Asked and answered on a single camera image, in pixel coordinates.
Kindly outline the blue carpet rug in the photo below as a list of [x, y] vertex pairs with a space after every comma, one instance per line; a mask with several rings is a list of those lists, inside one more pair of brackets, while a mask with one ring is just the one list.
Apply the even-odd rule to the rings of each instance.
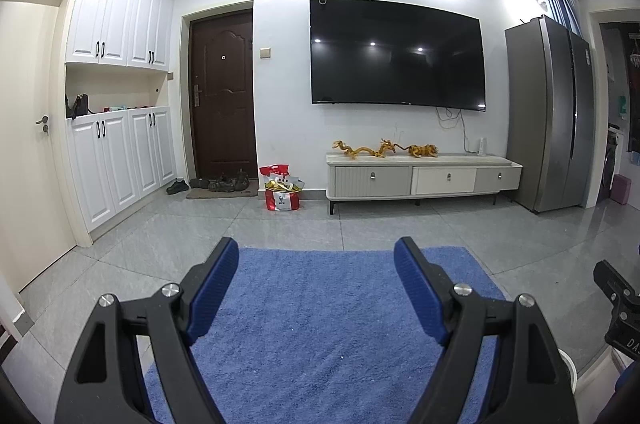
[[244, 248], [191, 352], [229, 423], [403, 423], [442, 347], [391, 251]]

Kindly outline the shoes on door mat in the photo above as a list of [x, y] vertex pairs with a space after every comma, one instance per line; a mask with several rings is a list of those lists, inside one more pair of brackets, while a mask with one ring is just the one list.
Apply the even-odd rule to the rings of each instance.
[[204, 189], [212, 192], [233, 193], [245, 191], [250, 187], [250, 177], [240, 169], [233, 176], [221, 175], [217, 178], [194, 178], [189, 181], [191, 189]]

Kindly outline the white grey TV console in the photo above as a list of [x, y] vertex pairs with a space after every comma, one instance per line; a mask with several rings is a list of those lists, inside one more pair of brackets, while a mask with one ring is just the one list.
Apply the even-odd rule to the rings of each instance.
[[497, 195], [520, 186], [523, 166], [495, 155], [437, 157], [326, 155], [326, 198], [340, 202], [400, 201]]

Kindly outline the stainless steel refrigerator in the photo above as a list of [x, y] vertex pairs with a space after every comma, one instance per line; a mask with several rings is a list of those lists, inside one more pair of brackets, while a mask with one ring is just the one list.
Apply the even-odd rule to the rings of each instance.
[[515, 202], [535, 214], [586, 201], [594, 147], [590, 46], [548, 16], [506, 30], [506, 157], [523, 166]]

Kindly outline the red white gift bag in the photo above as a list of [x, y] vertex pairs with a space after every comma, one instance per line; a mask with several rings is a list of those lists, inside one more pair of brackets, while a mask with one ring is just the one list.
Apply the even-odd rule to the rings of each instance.
[[262, 166], [259, 172], [264, 178], [266, 207], [270, 211], [299, 210], [299, 193], [305, 182], [293, 176], [288, 164]]

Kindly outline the cream interior door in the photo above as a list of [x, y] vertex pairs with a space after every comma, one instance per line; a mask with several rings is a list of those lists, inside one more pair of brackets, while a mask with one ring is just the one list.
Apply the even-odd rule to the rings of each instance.
[[61, 1], [1, 0], [1, 272], [15, 294], [75, 245], [49, 104]]

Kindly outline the dark brown entrance door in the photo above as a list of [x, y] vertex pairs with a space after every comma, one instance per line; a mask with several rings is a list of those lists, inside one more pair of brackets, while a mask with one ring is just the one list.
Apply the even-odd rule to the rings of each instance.
[[255, 179], [253, 12], [211, 16], [190, 26], [189, 86], [199, 178]]

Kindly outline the golden tiger ornament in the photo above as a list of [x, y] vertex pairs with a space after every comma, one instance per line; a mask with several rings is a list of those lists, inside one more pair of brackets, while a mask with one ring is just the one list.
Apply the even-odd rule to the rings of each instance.
[[437, 157], [438, 156], [438, 148], [433, 144], [410, 144], [408, 147], [405, 147], [405, 151], [412, 157], [421, 158], [421, 157]]

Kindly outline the black shoe on floor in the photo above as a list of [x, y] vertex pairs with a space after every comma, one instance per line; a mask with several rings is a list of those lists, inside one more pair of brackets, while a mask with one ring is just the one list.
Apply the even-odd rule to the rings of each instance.
[[182, 192], [187, 192], [190, 190], [190, 185], [186, 183], [183, 179], [176, 179], [169, 187], [166, 189], [167, 195], [175, 195]]

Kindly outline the clear bottle on console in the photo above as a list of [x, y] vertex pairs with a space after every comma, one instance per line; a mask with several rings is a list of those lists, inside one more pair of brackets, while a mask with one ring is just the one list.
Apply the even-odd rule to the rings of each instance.
[[487, 149], [487, 139], [486, 137], [481, 137], [480, 142], [478, 142], [477, 154], [486, 155], [486, 149]]

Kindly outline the black handbag on cabinet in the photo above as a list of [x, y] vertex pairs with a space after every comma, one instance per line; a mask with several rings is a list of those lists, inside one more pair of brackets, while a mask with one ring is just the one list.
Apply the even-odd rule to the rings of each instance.
[[86, 116], [91, 114], [89, 109], [89, 98], [86, 94], [77, 95], [73, 102], [65, 98], [66, 117], [75, 119], [78, 116]]

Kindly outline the white upper wall cabinet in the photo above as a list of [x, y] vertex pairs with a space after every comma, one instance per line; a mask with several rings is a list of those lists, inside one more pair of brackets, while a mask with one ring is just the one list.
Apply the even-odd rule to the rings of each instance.
[[68, 64], [105, 64], [166, 72], [174, 0], [76, 0]]

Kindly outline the golden dragon ornament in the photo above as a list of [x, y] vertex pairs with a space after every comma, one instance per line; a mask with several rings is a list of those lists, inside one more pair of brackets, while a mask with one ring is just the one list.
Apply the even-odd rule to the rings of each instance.
[[332, 143], [334, 150], [340, 150], [349, 158], [356, 159], [359, 155], [369, 155], [375, 158], [385, 158], [387, 154], [395, 154], [398, 144], [382, 139], [377, 149], [371, 147], [351, 147], [342, 140], [336, 140]]

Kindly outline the large wall-mounted black television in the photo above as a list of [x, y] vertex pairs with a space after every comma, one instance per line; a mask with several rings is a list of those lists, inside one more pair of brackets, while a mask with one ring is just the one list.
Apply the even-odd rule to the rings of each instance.
[[477, 18], [378, 0], [309, 1], [314, 104], [486, 110]]

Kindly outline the blue striped curtain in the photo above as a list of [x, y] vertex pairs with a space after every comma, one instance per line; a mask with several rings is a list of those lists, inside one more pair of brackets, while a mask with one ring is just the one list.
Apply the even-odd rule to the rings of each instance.
[[576, 0], [547, 0], [552, 18], [569, 29], [573, 34], [582, 37]]

